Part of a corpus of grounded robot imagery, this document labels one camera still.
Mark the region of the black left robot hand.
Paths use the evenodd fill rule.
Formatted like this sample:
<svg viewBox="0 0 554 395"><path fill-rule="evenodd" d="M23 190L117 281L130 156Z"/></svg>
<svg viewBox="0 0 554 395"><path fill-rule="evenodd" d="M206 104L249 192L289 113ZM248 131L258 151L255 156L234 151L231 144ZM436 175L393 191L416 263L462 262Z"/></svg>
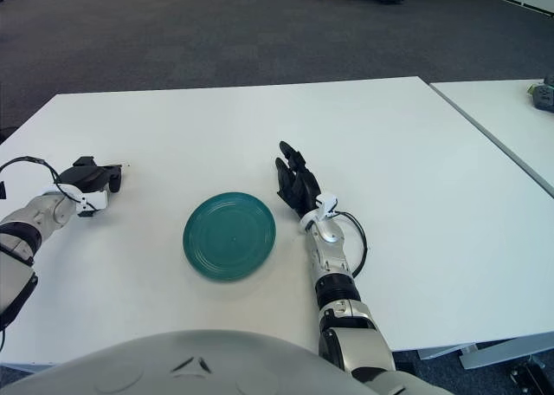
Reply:
<svg viewBox="0 0 554 395"><path fill-rule="evenodd" d="M92 217L106 209L121 181L122 165L97 165L92 156L80 157L55 177L55 184L75 202L79 217Z"/></svg>

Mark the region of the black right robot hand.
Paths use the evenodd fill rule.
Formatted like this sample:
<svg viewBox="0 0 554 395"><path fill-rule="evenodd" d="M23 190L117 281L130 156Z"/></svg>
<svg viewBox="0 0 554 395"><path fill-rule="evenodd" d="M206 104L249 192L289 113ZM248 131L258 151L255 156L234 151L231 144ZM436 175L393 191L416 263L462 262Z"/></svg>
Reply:
<svg viewBox="0 0 554 395"><path fill-rule="evenodd" d="M285 141L279 143L279 148L286 160L275 159L279 183L277 194L296 212L302 227L307 229L311 223L337 216L338 198L320 190L302 154Z"/></svg>

